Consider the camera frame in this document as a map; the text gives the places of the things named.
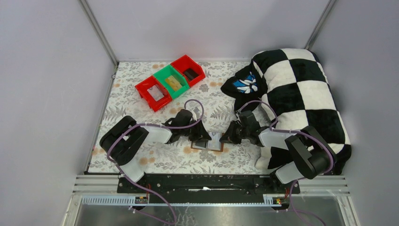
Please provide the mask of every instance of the yellow object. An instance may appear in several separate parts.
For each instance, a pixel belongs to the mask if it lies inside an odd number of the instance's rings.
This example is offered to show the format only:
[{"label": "yellow object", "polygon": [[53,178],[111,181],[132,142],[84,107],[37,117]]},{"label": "yellow object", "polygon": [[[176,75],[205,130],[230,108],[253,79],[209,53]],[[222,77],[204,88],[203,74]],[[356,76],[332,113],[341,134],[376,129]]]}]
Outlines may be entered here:
[{"label": "yellow object", "polygon": [[182,85],[176,80],[176,78],[171,75],[165,79],[165,82],[174,90],[178,91],[181,89]]}]

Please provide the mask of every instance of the black metal base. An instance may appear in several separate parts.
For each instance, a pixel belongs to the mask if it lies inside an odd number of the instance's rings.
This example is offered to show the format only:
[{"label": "black metal base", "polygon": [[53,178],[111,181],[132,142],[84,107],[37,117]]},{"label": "black metal base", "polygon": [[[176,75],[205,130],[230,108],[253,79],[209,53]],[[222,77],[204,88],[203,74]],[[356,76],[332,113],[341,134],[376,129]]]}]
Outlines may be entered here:
[{"label": "black metal base", "polygon": [[[291,184],[275,190],[267,175],[145,174],[137,183],[151,187],[170,203],[263,203],[264,194],[285,194]],[[142,193],[126,178],[119,179],[118,193]],[[293,194],[300,189],[294,187]],[[163,203],[151,195],[150,203]]]}]

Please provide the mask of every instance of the glass panel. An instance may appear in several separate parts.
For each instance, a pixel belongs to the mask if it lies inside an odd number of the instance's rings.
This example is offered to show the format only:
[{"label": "glass panel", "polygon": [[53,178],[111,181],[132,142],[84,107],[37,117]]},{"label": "glass panel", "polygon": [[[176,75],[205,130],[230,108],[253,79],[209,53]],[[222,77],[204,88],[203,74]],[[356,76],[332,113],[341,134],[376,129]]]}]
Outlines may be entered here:
[{"label": "glass panel", "polygon": [[[327,225],[344,226],[337,200],[334,197],[294,197],[295,208],[313,212]],[[293,212],[270,212],[270,207],[174,207],[177,226],[275,226],[306,225]],[[147,206],[143,211],[161,219],[172,221],[168,207]],[[303,215],[314,225],[321,223],[314,217]],[[125,206],[82,205],[76,226],[163,226],[147,216],[129,211]]]}]

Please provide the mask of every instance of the table surface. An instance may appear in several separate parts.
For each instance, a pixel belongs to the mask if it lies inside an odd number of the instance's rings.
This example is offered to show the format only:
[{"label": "table surface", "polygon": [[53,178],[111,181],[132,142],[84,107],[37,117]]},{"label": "table surface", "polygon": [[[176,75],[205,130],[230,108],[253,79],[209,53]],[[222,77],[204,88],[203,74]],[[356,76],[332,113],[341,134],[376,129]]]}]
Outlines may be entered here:
[{"label": "table surface", "polygon": [[[184,92],[177,99],[156,113],[140,98],[135,85],[148,78],[166,62],[121,62],[116,73],[110,97],[100,125],[98,138],[93,148],[88,171],[90,173],[117,173],[118,169],[106,159],[104,149],[99,145],[101,137],[125,115],[137,122],[161,124],[175,117],[188,99],[199,100],[205,108],[202,119],[208,132],[225,132],[231,120],[234,98],[221,92],[220,87],[238,70],[249,62],[201,62],[206,78]],[[200,114],[201,107],[195,102],[187,104],[188,110]],[[266,114],[260,108],[254,114],[261,126],[268,124]],[[261,148],[243,140],[241,145],[224,144],[223,152],[191,149],[187,137],[166,145],[161,143],[143,144],[137,152],[137,161],[147,173],[206,173],[206,174],[267,174],[269,170],[255,168]]]}]

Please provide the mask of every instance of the blue logo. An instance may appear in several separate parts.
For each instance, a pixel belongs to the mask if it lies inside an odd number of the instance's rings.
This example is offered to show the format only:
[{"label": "blue logo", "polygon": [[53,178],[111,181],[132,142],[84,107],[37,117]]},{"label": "blue logo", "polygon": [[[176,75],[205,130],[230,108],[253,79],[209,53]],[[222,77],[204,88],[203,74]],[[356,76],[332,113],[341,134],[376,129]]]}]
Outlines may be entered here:
[{"label": "blue logo", "polygon": [[233,85],[241,93],[252,93],[258,91],[255,76],[251,72],[249,72],[249,75],[245,80],[239,79],[233,82]]}]

